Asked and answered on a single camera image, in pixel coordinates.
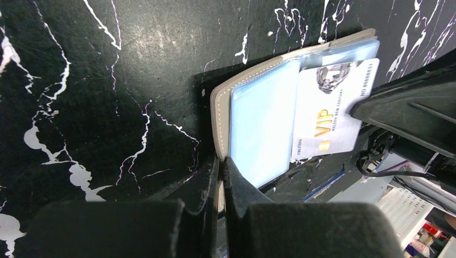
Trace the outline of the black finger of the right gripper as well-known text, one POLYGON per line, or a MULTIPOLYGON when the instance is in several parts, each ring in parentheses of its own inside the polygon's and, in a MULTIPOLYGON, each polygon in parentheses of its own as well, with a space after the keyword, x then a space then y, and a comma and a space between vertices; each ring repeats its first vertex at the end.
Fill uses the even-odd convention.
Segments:
POLYGON ((376 87, 350 115, 454 158, 455 51, 376 87))

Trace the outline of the white VIP credit card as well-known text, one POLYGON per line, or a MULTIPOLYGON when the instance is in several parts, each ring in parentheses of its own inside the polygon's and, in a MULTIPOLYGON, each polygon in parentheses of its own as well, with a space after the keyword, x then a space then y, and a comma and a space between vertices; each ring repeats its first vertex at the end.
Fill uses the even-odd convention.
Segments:
POLYGON ((371 94, 379 63, 373 58, 300 71, 292 159, 354 149, 362 122, 349 111, 371 94))

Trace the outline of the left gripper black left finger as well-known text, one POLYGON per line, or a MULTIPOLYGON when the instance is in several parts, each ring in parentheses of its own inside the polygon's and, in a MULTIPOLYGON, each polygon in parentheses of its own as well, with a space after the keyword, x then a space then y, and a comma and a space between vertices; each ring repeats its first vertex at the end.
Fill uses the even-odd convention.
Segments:
POLYGON ((43 208, 15 257, 212 257, 219 159, 164 199, 62 202, 43 208))

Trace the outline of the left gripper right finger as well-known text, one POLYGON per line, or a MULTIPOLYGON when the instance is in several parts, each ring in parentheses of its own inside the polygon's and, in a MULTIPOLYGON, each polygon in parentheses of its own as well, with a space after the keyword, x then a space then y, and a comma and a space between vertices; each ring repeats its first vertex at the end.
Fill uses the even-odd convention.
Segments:
POLYGON ((402 257, 379 208, 366 203, 277 203, 223 165, 229 257, 402 257))

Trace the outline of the grey card holder wallet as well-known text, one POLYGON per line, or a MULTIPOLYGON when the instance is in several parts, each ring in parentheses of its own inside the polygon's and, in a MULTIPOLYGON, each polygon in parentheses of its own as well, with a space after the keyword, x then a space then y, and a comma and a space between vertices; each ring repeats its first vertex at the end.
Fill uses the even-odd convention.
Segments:
POLYGON ((218 158, 231 158, 257 188, 284 174, 291 161, 300 71, 371 59, 378 47, 369 28, 271 58, 215 87, 210 111, 218 158))

